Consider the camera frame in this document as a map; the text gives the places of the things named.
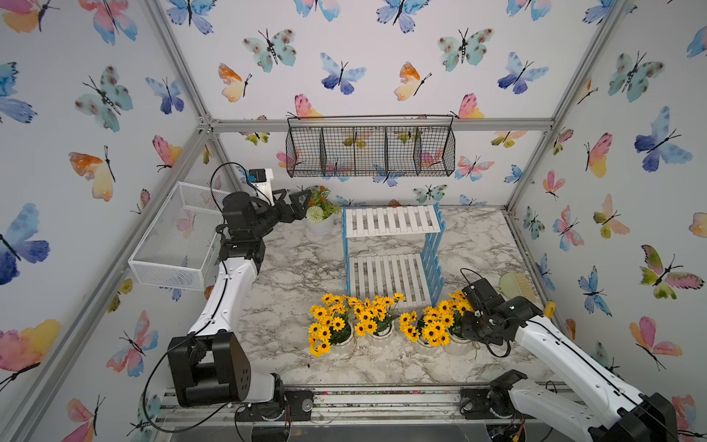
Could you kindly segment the sunflower pot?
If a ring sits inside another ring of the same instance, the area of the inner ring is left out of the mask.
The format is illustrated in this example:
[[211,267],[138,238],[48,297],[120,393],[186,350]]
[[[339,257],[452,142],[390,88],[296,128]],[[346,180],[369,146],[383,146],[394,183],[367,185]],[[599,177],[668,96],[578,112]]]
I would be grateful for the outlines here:
[[449,343],[449,335],[440,322],[437,309],[427,309],[421,317],[414,311],[405,312],[399,317],[399,322],[403,336],[413,344],[432,349],[445,347]]
[[471,302],[461,290],[456,290],[447,299],[440,301],[436,309],[439,313],[440,322],[446,327],[449,335],[449,343],[446,345],[447,353],[451,355],[465,355],[475,346],[471,339],[462,335],[462,320],[465,313],[473,313]]
[[353,337],[349,319],[351,307],[351,298],[326,294],[320,304],[309,309],[312,322],[307,328],[307,340],[311,355],[327,355],[333,348],[346,344]]
[[405,296],[401,293],[395,293],[392,297],[375,297],[373,300],[349,298],[350,311],[355,318],[355,334],[377,338],[390,334],[394,320],[400,316],[396,309],[403,300]]

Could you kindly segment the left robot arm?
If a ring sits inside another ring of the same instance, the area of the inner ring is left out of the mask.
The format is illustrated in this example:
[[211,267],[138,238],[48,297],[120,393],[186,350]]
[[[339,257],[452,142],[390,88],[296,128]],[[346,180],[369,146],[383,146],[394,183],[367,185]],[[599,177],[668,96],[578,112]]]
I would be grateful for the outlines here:
[[304,219],[311,196],[309,190],[277,190],[272,202],[244,192],[224,198],[217,282],[189,333],[173,338],[167,351],[180,406],[284,404],[280,377],[252,367],[237,337],[237,322],[261,270],[265,237],[280,223]]

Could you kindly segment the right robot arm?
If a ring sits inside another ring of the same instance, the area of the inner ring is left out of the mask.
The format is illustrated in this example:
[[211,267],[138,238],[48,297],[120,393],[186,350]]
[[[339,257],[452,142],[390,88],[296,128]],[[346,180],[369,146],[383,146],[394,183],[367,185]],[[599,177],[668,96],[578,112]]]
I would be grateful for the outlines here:
[[647,396],[601,366],[528,299],[506,300],[484,278],[460,293],[471,304],[471,310],[461,316],[464,338],[487,347],[517,344],[580,399],[571,401],[510,369],[491,381],[485,394],[464,397],[464,416],[529,415],[574,441],[678,440],[671,401],[658,393]]

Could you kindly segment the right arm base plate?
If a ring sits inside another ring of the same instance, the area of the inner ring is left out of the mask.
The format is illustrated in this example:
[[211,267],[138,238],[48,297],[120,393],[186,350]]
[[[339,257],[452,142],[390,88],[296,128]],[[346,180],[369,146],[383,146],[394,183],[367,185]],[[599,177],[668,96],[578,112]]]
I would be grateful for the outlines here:
[[460,390],[460,414],[467,420],[511,419],[516,410],[507,390],[471,388]]

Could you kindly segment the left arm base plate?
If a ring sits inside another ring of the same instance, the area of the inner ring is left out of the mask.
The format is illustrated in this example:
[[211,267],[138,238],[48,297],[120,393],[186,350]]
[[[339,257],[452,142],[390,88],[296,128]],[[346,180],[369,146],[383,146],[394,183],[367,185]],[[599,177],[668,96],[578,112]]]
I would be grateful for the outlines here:
[[281,390],[268,403],[249,403],[235,413],[239,423],[308,422],[314,409],[311,390]]

